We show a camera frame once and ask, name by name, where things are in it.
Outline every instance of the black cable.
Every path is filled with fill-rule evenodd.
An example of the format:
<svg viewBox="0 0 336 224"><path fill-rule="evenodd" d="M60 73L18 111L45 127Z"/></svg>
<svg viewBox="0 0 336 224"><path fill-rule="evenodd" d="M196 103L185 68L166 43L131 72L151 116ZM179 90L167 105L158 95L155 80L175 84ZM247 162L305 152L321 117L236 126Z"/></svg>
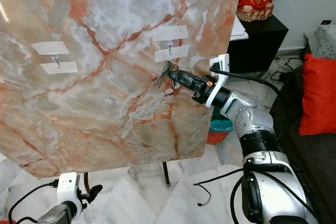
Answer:
<svg viewBox="0 0 336 224"><path fill-rule="evenodd" d="M205 184L205 183L209 183L209 182L212 182L214 180L217 180L217 179L220 179L220 178L224 178L224 177L227 177L229 175L232 175L234 173L237 173L237 172L242 172L244 169L243 168L240 168L240 169L236 169L236 170L233 170L232 172L229 172L227 174L224 174L222 176L218 176L218 177L215 177L215 178L212 178L212 179L209 179L209 180L205 180L205 181L202 181L202 182L198 182L196 184L194 184L194 186L198 186L200 184Z"/></svg>
<svg viewBox="0 0 336 224"><path fill-rule="evenodd" d="M270 79L273 80L273 81L281 81L280 79L274 79L274 78L273 78L273 76L274 76L276 73L284 73L284 72L275 71L275 72L271 75Z"/></svg>
<svg viewBox="0 0 336 224"><path fill-rule="evenodd" d="M246 80L250 80L250 81L256 81L256 82L259 82L261 84L264 84L264 85L270 87L271 89L274 90L274 92L276 92L276 94L279 97L279 101L281 103L281 106L283 107L283 110L282 110L283 123L282 123L282 126L280 128L279 134L276 138L276 140L279 141L283 132L284 132L284 130L285 130L285 123L287 121L287 111L286 111L286 106L285 106L285 103L284 103L284 99L282 98L282 95L281 95L280 91L278 90L278 88L275 87L272 83L270 83L268 81L265 81L263 79L257 78L257 77L251 77L251 76L245 76L243 74L221 71L221 70L215 69L214 67L210 67L210 71L213 72L213 73L223 74L225 76L232 76L232 77L246 79Z"/></svg>
<svg viewBox="0 0 336 224"><path fill-rule="evenodd" d="M232 171L230 173L224 174L222 176L218 176L218 177L215 177L215 178L212 178L212 179L209 179L209 180L205 180L205 181L196 183L196 184L194 184L194 186L201 186L201 184L209 183L209 182L212 182L214 180L217 180L217 179L224 178L226 176L232 175L234 173L241 172L243 170L244 170L243 168L240 168L240 169L234 170L234 171ZM263 174L263 175L265 175L265 176L273 179L274 181L276 181L277 183L279 183L282 187L284 187L288 192L290 192L295 197L295 199L298 200L308 211L310 211L310 213L318 220L318 222L320 224L324 223L322 221L322 219L319 217L319 215L316 214L315 211L311 207L309 207L303 200L301 200L299 196L297 196L285 183L283 183L282 181L280 181L277 177L273 176L272 174L269 174L267 172L264 172L262 170L257 170L257 169L245 169L245 171L247 171L247 172L261 173L261 174ZM237 220L235 209L234 209L234 198L235 198L235 194L236 194L236 191L237 191L239 185L242 183L241 179L242 179L242 177L237 181L236 185L234 186L234 188L232 190L232 193L231 193L231 198L230 198L231 215L232 215L232 218L233 218L233 221L234 221L235 224L239 224L239 222ZM201 186L201 187L210 194L210 192L205 187L203 187L203 186ZM211 194L210 194L209 200L204 205L208 204L208 202L210 201L210 199L211 199Z"/></svg>
<svg viewBox="0 0 336 224"><path fill-rule="evenodd" d="M231 197L230 197L230 209L231 209L231 215L232 215L232 219L233 219L234 224L239 224L239 222L237 220L236 212L235 212L235 195L236 195L236 191L237 191L238 187L242 183L241 179L242 179L242 177L235 184L234 188L232 189Z"/></svg>
<svg viewBox="0 0 336 224"><path fill-rule="evenodd" d="M27 193L25 196L23 196L21 199L19 199L12 207L11 209L9 210L9 213L8 213L8 220L9 220L9 224L13 224L13 219L12 219L12 212L14 210L14 208L22 201L24 200L25 198L27 198L30 194L32 194L33 192L37 191L38 189L42 188L42 187L46 187L46 186L53 186L54 188L56 188L58 186L58 179L54 180L53 182L51 183L47 183L47 184L43 184L43 185L40 185L36 188L34 188L33 190L31 190L29 193ZM19 221L24 221L24 220L30 220L34 223L37 223L36 220L34 220L33 218L31 217L24 217L22 218L21 220Z"/></svg>
<svg viewBox="0 0 336 224"><path fill-rule="evenodd" d="M297 58L297 57L291 57L288 59L287 62L285 62L285 65L290 67L293 71L294 71L294 68L292 68L288 63L290 62L290 60L293 60L293 59L298 59L298 60L302 60L301 58Z"/></svg>
<svg viewBox="0 0 336 224"><path fill-rule="evenodd" d="M319 211L319 208L317 207L316 201L313 196L313 191L311 190L311 187L307 183L303 170L301 170L293 161L289 160L289 165L293 168L299 183L301 184L304 194L306 195L306 198L309 198L310 204L314 212L321 218L321 213Z"/></svg>
<svg viewBox="0 0 336 224"><path fill-rule="evenodd" d="M84 173L84 187L87 194L90 193L90 186L89 186L89 173Z"/></svg>
<svg viewBox="0 0 336 224"><path fill-rule="evenodd" d="M202 186L202 185L196 185L196 186L200 186L200 187L202 187L208 194L209 194L209 199L206 201L206 203L197 203L197 205L199 206L199 207L201 207L201 206L205 206L206 204L208 204L209 203L209 201L211 200L211 197L212 197L212 195L211 195L211 193L204 187L204 186Z"/></svg>
<svg viewBox="0 0 336 224"><path fill-rule="evenodd" d="M22 218L22 219L20 219L18 222L16 222L16 224L20 224L22 221L24 221L24 220L30 220L31 222L33 222L33 223L37 223L37 220L34 220L33 218L31 218L31 217L24 217L24 218Z"/></svg>
<svg viewBox="0 0 336 224"><path fill-rule="evenodd" d="M302 199L300 199L299 196L297 196L284 182L279 180L277 177L275 177L272 174L269 174L267 172L264 172L263 170L249 169L249 171L261 173L261 174L265 175L266 177L269 177L269 178L273 179L274 181L276 181L277 183L279 183L280 185L282 185L287 191L289 191L295 197L295 199L297 199L308 211L310 211L310 213L318 220L319 223L323 223L321 218L314 212L314 210L311 209L310 206L308 206Z"/></svg>

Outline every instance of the marble surface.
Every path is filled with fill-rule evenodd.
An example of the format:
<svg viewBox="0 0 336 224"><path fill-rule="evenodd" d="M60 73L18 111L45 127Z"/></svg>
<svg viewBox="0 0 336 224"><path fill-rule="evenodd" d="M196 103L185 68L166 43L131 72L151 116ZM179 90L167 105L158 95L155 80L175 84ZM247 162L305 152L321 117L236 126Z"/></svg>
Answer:
<svg viewBox="0 0 336 224"><path fill-rule="evenodd" d="M238 0L1 0L1 152L39 178L199 157L212 110L167 82L157 27L186 25L179 66L208 73ZM63 41L78 73L47 75L30 44Z"/></svg>

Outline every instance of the sofa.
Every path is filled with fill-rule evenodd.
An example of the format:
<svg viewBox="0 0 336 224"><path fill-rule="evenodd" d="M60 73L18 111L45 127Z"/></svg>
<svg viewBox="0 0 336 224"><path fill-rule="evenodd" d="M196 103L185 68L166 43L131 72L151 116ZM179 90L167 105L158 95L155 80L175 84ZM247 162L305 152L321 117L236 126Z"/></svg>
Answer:
<svg viewBox="0 0 336 224"><path fill-rule="evenodd" d="M302 117L302 66L287 78L281 89L288 118L279 147L297 170L312 204L324 223L336 223L336 135L300 136ZM270 110L274 129L278 133L283 123L282 106L277 98Z"/></svg>

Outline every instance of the marble floor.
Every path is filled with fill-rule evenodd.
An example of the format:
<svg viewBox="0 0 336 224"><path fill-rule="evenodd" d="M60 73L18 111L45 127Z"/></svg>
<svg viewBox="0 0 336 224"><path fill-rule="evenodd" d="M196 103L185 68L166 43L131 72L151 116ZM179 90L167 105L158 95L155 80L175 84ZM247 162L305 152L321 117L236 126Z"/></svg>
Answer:
<svg viewBox="0 0 336 224"><path fill-rule="evenodd" d="M263 79L269 80L274 71L290 71L284 66L287 57L273 61ZM293 60L295 68L302 64ZM282 83L271 81L278 88ZM245 93L269 110L275 94L268 87L245 80L230 79L226 88ZM230 192L239 178L235 174L225 179L207 184L212 193L209 204L203 207L198 202L205 202L208 194L193 183L210 179L239 168L242 165L242 153L235 132L229 133L224 142L218 145L206 145L205 153L200 158L170 161L167 163L171 186L166 187L162 164L148 164L103 170L89 173L89 184L103 185L96 200L83 211L75 224L87 223L130 223L130 224L171 224L171 223L232 223L229 209ZM0 156L0 216L8 219L10 207L31 189L52 181L37 180L12 161ZM84 190L81 174L80 188ZM241 210L241 198L236 197L235 209L239 223L249 223ZM24 216L39 216L56 204L56 189L43 188L21 202L13 212L13 219Z"/></svg>

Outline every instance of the black cabinet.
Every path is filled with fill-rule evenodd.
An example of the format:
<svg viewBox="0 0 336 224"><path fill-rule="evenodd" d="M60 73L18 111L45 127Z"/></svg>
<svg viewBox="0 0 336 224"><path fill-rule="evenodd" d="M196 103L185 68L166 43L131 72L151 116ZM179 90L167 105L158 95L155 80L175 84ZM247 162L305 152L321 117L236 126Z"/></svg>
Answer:
<svg viewBox="0 0 336 224"><path fill-rule="evenodd" d="M230 72L248 73L267 71L288 28L275 16L256 22L242 22L248 39L230 41Z"/></svg>

